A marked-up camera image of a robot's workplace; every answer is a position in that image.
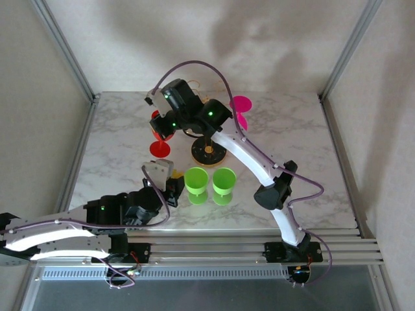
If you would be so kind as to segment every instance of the green plastic cup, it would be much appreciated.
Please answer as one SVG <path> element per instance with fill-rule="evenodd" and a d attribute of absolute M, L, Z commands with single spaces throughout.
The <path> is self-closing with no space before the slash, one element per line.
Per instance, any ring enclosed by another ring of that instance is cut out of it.
<path fill-rule="evenodd" d="M 192 167 L 184 174 L 184 184 L 189 191 L 189 201 L 200 205 L 208 199 L 206 191 L 209 183 L 209 174 L 201 167 Z"/>
<path fill-rule="evenodd" d="M 232 201 L 232 190 L 236 184 L 236 174 L 227 167 L 213 173 L 213 201 L 217 205 L 227 205 Z"/>

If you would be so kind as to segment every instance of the purple cable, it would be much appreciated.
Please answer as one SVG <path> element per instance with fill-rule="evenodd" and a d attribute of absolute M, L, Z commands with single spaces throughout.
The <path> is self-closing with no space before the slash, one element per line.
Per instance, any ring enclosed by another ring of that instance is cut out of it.
<path fill-rule="evenodd" d="M 166 202 L 165 198 L 163 197 L 163 194 L 161 193 L 161 191 L 159 190 L 159 188 L 157 188 L 157 186 L 154 184 L 153 180 L 147 174 L 144 165 L 141 167 L 141 169 L 142 169 L 142 171 L 144 173 L 144 176 L 147 178 L 148 182 L 151 184 L 151 186 L 153 187 L 153 189 L 156 191 L 159 199 L 161 200 L 161 202 L 164 204 L 164 206 L 166 208 L 167 216 L 162 221 L 157 222 L 155 224 L 150 224 L 150 225 L 95 225 L 95 224 L 89 224 L 87 222 L 83 222 L 81 220 L 58 219 L 59 224 L 83 225 L 84 227 L 94 228 L 94 229 L 141 229 L 141 228 L 157 227 L 159 225 L 164 224 L 167 220 L 169 220 L 170 215 L 171 215 L 170 214 L 169 206 L 167 205 L 167 202 Z M 15 227 L 12 230 L 14 230 L 14 231 L 24 230 L 24 229 L 39 227 L 41 225 L 50 225 L 50 224 L 55 224 L 55 220 L 44 220 L 42 222 L 36 222 L 34 224 L 22 225 L 20 227 Z M 2 230 L 2 231 L 0 231 L 0 235 L 3 235 L 3 234 L 8 233 L 8 232 L 9 232 L 9 229 Z"/>
<path fill-rule="evenodd" d="M 300 225 L 299 225 L 299 223 L 296 221 L 296 219 L 295 219 L 295 217 L 294 217 L 294 212 L 292 211 L 292 208 L 291 207 L 289 207 L 288 208 L 288 210 L 289 210 L 289 213 L 290 213 L 290 216 L 291 216 L 291 218 L 292 218 L 292 221 L 294 222 L 294 224 L 297 226 L 297 228 L 300 230 L 300 231 L 303 231 L 304 233 L 308 233 L 309 235 L 311 235 L 311 236 L 313 236 L 313 237 L 315 237 L 317 240 L 319 240 L 323 245 L 324 245 L 324 247 L 327 249 L 327 252 L 329 253 L 329 266 L 327 267 L 327 269 L 326 269 L 326 271 L 321 275 L 321 276 L 319 276 L 317 279 L 315 279 L 315 280 L 313 280 L 313 281 L 311 281 L 311 282 L 307 282 L 307 283 L 305 283 L 306 285 L 312 285 L 312 284 L 315 284 L 315 283 L 317 283 L 317 282 L 319 282 L 319 281 L 321 281 L 329 272 L 330 272 L 330 269 L 331 269 L 331 266 L 333 265 L 333 256 L 332 256 L 332 254 L 331 254 L 331 250 L 330 250 L 330 248 L 329 248 L 329 246 L 327 245 L 327 243 L 326 242 L 324 242 L 323 241 L 323 239 L 322 238 L 320 238 L 318 235 L 316 235 L 315 233 L 313 233 L 313 232 L 311 232 L 311 231 L 308 231 L 308 230 L 306 230 L 306 229 L 304 229 L 304 228 L 302 228 Z"/>
<path fill-rule="evenodd" d="M 125 272 L 124 272 L 124 270 L 125 270 L 125 268 L 121 268 L 121 269 L 115 269 L 113 266 L 111 266 L 108 262 L 106 262 L 104 259 L 101 259 L 101 258 L 97 258 L 99 261 L 101 261 L 103 264 L 105 264 L 107 267 L 108 267 L 108 269 L 111 269 L 113 272 L 114 272 L 114 274 L 110 277 L 110 280 L 109 280 L 109 283 L 110 283 L 110 286 L 111 287 L 116 287 L 116 288 L 118 288 L 118 289 L 121 289 L 121 288 L 126 288 L 126 287 L 130 287 L 130 286 L 134 286 L 135 284 L 136 284 L 136 282 L 135 282 L 135 280 L 132 278 L 132 277 L 130 277 L 128 274 L 126 274 Z M 128 283 L 128 284 L 123 284 L 123 285 L 113 285 L 112 284 L 112 279 L 113 279 L 113 277 L 115 276 L 115 275 L 121 275 L 121 276 L 123 276 L 123 277 L 126 277 L 130 282 Z"/>
<path fill-rule="evenodd" d="M 161 86 L 161 84 L 163 83 L 163 81 L 173 71 L 175 71 L 175 70 L 177 70 L 177 69 L 179 69 L 179 68 L 181 68 L 181 67 L 183 67 L 185 65 L 192 64 L 192 63 L 206 66 L 206 67 L 210 68 L 211 70 L 213 70 L 215 73 L 217 73 L 220 76 L 220 78 L 223 81 L 223 84 L 225 85 L 226 91 L 228 92 L 229 98 L 230 98 L 232 113 L 233 113 L 234 116 L 236 116 L 237 115 L 236 105 L 235 105 L 235 102 L 233 101 L 233 95 L 232 95 L 232 91 L 231 91 L 231 88 L 229 86 L 228 81 L 226 80 L 226 78 L 224 77 L 224 75 L 218 69 L 216 69 L 215 67 L 213 67 L 211 64 L 206 63 L 206 62 L 203 62 L 201 60 L 188 60 L 186 62 L 182 62 L 182 63 L 179 63 L 178 65 L 175 65 L 173 68 L 171 68 L 169 71 L 167 71 L 162 76 L 162 78 L 159 80 L 159 82 L 156 84 L 156 86 L 152 90 L 151 94 L 154 95 L 156 93 L 156 90 Z M 238 122 L 237 118 L 234 117 L 233 120 L 235 122 L 236 129 L 237 129 L 239 135 L 241 136 L 241 139 L 244 139 L 247 144 L 249 144 L 256 152 L 258 152 L 259 154 L 261 154 L 273 167 L 276 166 L 277 164 L 271 158 L 269 158 L 261 149 L 259 149 L 253 142 L 251 142 L 249 140 L 249 138 L 247 138 L 244 135 L 244 133 L 241 130 L 241 127 L 239 126 L 239 122 Z M 310 200 L 310 199 L 315 199 L 315 198 L 321 196 L 324 193 L 324 188 L 323 188 L 323 186 L 321 184 L 317 183 L 316 181 L 313 181 L 313 180 L 311 180 L 311 179 L 309 179 L 307 177 L 301 176 L 301 175 L 299 175 L 297 173 L 291 172 L 291 171 L 287 170 L 286 168 L 280 167 L 279 165 L 277 165 L 276 168 L 280 169 L 282 172 L 285 172 L 287 174 L 290 174 L 291 176 L 293 176 L 295 178 L 298 178 L 298 179 L 300 179 L 302 181 L 305 181 L 307 183 L 310 183 L 310 184 L 312 184 L 312 185 L 314 185 L 314 186 L 316 186 L 316 187 L 318 187 L 320 189 L 316 194 L 312 194 L 310 196 L 304 196 L 302 198 L 293 199 L 293 200 L 291 200 L 288 203 L 290 215 L 291 215 L 292 219 L 294 220 L 294 223 L 296 224 L 297 228 L 299 228 L 303 232 L 308 233 L 308 234 L 312 235 L 313 237 L 317 238 L 319 241 L 321 241 L 321 243 L 326 247 L 327 251 L 329 252 L 329 267 L 328 267 L 328 269 L 326 270 L 326 272 L 321 277 L 319 277 L 316 280 L 308 283 L 308 284 L 312 284 L 312 283 L 315 283 L 317 280 L 320 280 L 322 277 L 326 276 L 327 273 L 329 272 L 329 270 L 331 269 L 331 265 L 332 265 L 331 252 L 330 252 L 330 249 L 329 249 L 328 245 L 318 235 L 316 235 L 316 234 L 314 234 L 314 233 L 312 233 L 312 232 L 310 232 L 310 231 L 308 231 L 306 229 L 302 229 L 300 227 L 300 225 L 298 224 L 298 222 L 295 220 L 294 213 L 292 212 L 291 206 L 292 206 L 293 203 L 300 202 L 300 201 L 305 201 L 305 200 Z"/>
<path fill-rule="evenodd" d="M 186 61 L 186 62 L 182 62 L 182 63 L 179 63 L 178 65 L 175 65 L 173 68 L 171 68 L 169 71 L 167 71 L 163 76 L 162 76 L 162 78 L 159 80 L 159 82 L 157 82 L 157 84 L 156 84 L 156 86 L 154 87 L 154 89 L 151 91 L 151 94 L 152 95 L 154 95 L 154 94 L 156 94 L 156 91 L 157 91 L 157 89 L 161 86 L 161 84 L 163 83 L 163 81 L 173 72 L 173 71 L 175 71 L 175 70 L 177 70 L 177 69 L 179 69 L 179 68 L 181 68 L 181 67 L 183 67 L 183 66 L 185 66 L 185 65 L 189 65 L 189 64 L 192 64 L 192 63 L 195 63 L 195 64 L 199 64 L 199 65 L 203 65 L 203 66 L 206 66 L 206 67 L 208 67 L 208 68 L 210 68 L 210 69 L 212 69 L 218 76 L 220 76 L 220 78 L 222 79 L 222 81 L 223 81 L 223 84 L 225 85 L 225 88 L 226 88 L 226 91 L 228 92 L 228 95 L 229 95 L 229 98 L 230 98 L 230 101 L 231 101 L 231 107 L 232 107 L 232 113 L 233 113 L 233 115 L 235 116 L 235 115 L 237 115 L 237 113 L 236 113 L 236 105 L 235 105 L 235 102 L 233 101 L 233 95 L 232 95 L 232 91 L 231 91 L 231 88 L 230 88 L 230 86 L 229 86 L 229 83 L 228 83 L 228 81 L 225 79 L 225 77 L 224 77 L 224 75 L 218 70 L 218 69 L 216 69 L 215 67 L 213 67 L 210 63 L 206 63 L 206 62 L 203 62 L 203 61 L 201 61 L 201 60 L 188 60 L 188 61 Z M 249 144 L 256 152 L 258 152 L 259 154 L 261 154 L 272 166 L 275 166 L 275 165 L 277 165 L 271 158 L 269 158 L 261 149 L 259 149 L 253 142 L 251 142 L 250 140 L 249 140 L 249 138 L 247 138 L 245 135 L 244 135 L 244 133 L 242 132 L 242 130 L 241 130 L 241 127 L 239 126 L 239 122 L 238 122 L 238 120 L 237 120 L 237 118 L 236 117 L 234 117 L 233 118 L 233 120 L 234 120 L 234 122 L 235 122 L 235 126 L 236 126 L 236 129 L 237 129 L 237 131 L 238 131 L 238 133 L 239 133 L 239 135 L 241 136 L 241 139 L 244 139 L 245 140 L 245 142 L 247 143 L 247 144 Z M 297 198 L 297 199 L 293 199 L 293 200 L 291 200 L 290 202 L 289 202 L 289 205 L 291 205 L 291 204 L 293 204 L 293 203 L 295 203 L 295 202 L 300 202 L 300 201 L 305 201 L 305 200 L 310 200 L 310 199 L 315 199 L 315 198 L 317 198 L 317 197 L 319 197 L 319 196 L 321 196 L 322 194 L 323 194 L 323 192 L 324 192 L 324 188 L 323 188 L 323 186 L 321 186 L 321 184 L 319 184 L 319 183 L 317 183 L 316 181 L 313 181 L 313 180 L 311 180 L 311 179 L 309 179 L 309 178 L 306 178 L 306 177 L 304 177 L 304 176 L 301 176 L 301 175 L 298 175 L 298 174 L 296 174 L 296 173 L 293 173 L 293 172 L 291 172 L 291 171 L 289 171 L 289 170 L 286 170 L 285 168 L 283 168 L 283 167 L 280 167 L 279 165 L 277 165 L 277 168 L 279 169 L 279 170 L 281 170 L 282 172 L 285 172 L 285 173 L 288 173 L 288 174 L 290 174 L 290 175 L 292 175 L 292 176 L 294 176 L 294 177 L 296 177 L 296 178 L 298 178 L 298 179 L 300 179 L 300 180 L 302 180 L 302 181 L 305 181 L 305 182 L 307 182 L 307 183 L 310 183 L 310 184 L 312 184 L 312 185 L 314 185 L 314 186 L 316 186 L 316 187 L 318 187 L 318 188 L 320 188 L 320 191 L 318 191 L 316 194 L 312 194 L 312 195 L 310 195 L 310 196 L 304 196 L 304 197 L 302 197 L 302 198 Z"/>

